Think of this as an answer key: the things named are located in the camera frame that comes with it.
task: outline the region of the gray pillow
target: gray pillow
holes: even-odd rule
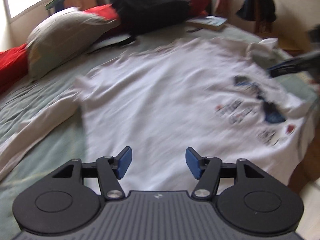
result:
[[[77,56],[103,33],[117,27],[95,14],[68,8],[50,16],[29,35],[27,52],[29,75],[39,79],[50,70]]]

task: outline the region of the book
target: book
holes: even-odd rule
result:
[[[200,16],[186,21],[186,24],[193,27],[219,31],[228,19],[217,16]]]

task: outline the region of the wall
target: wall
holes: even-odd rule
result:
[[[3,0],[0,0],[0,51],[14,47],[10,25],[7,21]]]
[[[42,21],[48,17],[44,6],[50,1],[39,4],[36,8],[28,11],[11,23],[12,36],[15,46],[26,43],[29,34]]]
[[[293,39],[303,50],[310,49],[306,31],[320,24],[320,0],[274,0],[278,19],[274,22],[274,30],[286,37]],[[233,0],[230,23],[247,30],[253,31],[254,22],[247,22],[235,15],[244,0]]]

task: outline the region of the black bag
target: black bag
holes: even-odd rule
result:
[[[189,0],[110,0],[122,23],[142,34],[187,19]]]

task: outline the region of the bed sheet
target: bed sheet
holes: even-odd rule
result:
[[[0,143],[4,142],[25,119],[33,117],[52,99],[68,89],[77,74],[86,74],[92,68],[119,56],[125,50],[142,52],[167,45],[177,38],[214,38],[222,36],[234,40],[259,42],[260,39],[232,26],[222,32],[200,30],[186,33],[184,25],[175,25],[137,37],[137,41],[123,48],[108,48],[98,53],[83,54],[63,66],[51,71],[37,82],[28,78],[18,82],[0,100]],[[272,66],[288,57],[279,51],[275,58],[257,57],[256,62],[263,68]],[[317,95],[298,75],[280,76],[277,80],[291,93],[313,102]],[[33,147],[24,159],[0,184],[0,239],[14,237],[20,230],[12,214],[12,202],[24,189],[72,158],[85,157],[84,131],[80,109],[75,115],[56,127],[44,140]]]

